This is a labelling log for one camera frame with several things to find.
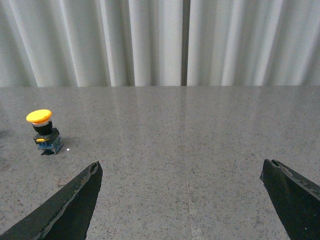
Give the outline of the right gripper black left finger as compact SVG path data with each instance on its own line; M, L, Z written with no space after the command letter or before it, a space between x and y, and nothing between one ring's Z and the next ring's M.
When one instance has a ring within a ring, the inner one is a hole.
M2 240L85 240L101 189L94 162L37 209L0 235Z

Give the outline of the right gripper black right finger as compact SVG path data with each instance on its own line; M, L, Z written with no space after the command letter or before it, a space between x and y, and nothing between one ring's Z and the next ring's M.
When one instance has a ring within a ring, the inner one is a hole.
M265 159L260 180L291 240L320 238L320 186L277 160Z

